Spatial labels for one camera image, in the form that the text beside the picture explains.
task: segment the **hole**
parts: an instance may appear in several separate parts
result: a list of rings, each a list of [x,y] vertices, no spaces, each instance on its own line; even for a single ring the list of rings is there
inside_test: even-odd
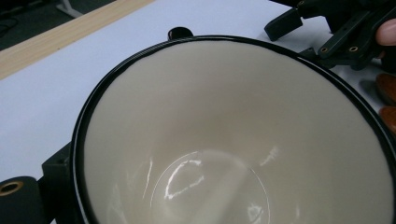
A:
[[[349,52],[356,52],[356,51],[358,51],[358,47],[352,47],[352,48],[350,48],[349,49]]]
[[[0,186],[0,197],[7,196],[8,194],[12,194],[22,188],[23,182],[21,181],[14,181],[6,183],[3,186]]]

